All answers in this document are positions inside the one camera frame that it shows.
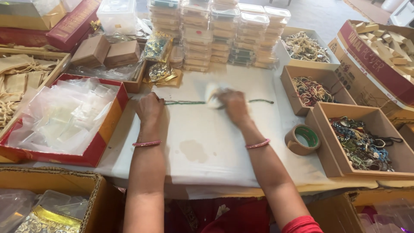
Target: gold brocade pouch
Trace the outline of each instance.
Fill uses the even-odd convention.
[[[81,222],[36,206],[15,233],[79,233]]]

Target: beaded jewelry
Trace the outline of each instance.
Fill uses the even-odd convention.
[[[354,169],[394,172],[388,151],[384,148],[390,138],[373,136],[365,123],[346,116],[330,118],[329,122]],[[393,138],[393,142],[402,142]]]
[[[284,39],[286,50],[291,58],[304,61],[330,63],[327,49],[318,44],[318,40],[309,38],[305,32],[290,35]]]
[[[321,84],[312,81],[312,77],[296,77],[292,78],[292,82],[305,106],[314,107],[318,101],[339,103]]]

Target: red box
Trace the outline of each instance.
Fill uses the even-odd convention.
[[[0,44],[16,44],[26,47],[50,45],[70,52],[85,34],[92,34],[92,21],[102,0],[83,0],[50,31],[0,27]]]
[[[55,80],[55,82],[52,85],[55,85],[58,80],[81,78],[89,77],[62,74],[57,80]],[[99,81],[103,84],[119,86],[120,88],[118,90],[118,93],[116,93],[116,98],[112,102],[106,118],[104,119],[95,137],[92,139],[91,143],[82,155],[46,153],[5,146],[5,143],[7,142],[10,133],[13,131],[16,124],[22,124],[21,119],[14,124],[14,126],[5,134],[4,138],[0,141],[0,154],[6,158],[8,157],[7,155],[9,155],[19,157],[21,159],[28,159],[40,162],[96,167],[99,163],[99,160],[101,159],[102,154],[106,149],[106,146],[108,145],[112,133],[115,130],[115,127],[118,124],[122,112],[124,111],[125,106],[128,102],[127,91],[122,82],[107,79],[99,79]]]

